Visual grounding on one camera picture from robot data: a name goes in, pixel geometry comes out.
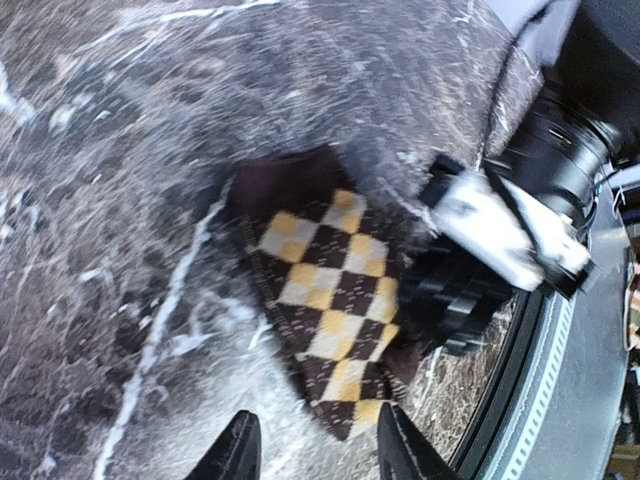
brown sock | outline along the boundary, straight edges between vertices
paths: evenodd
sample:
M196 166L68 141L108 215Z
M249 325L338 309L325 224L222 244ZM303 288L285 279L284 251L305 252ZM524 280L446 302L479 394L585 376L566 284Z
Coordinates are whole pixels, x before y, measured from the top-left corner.
M312 408L340 440L374 426L419 361L400 341L403 265L392 226L355 191L329 147L241 164L231 201L268 315Z

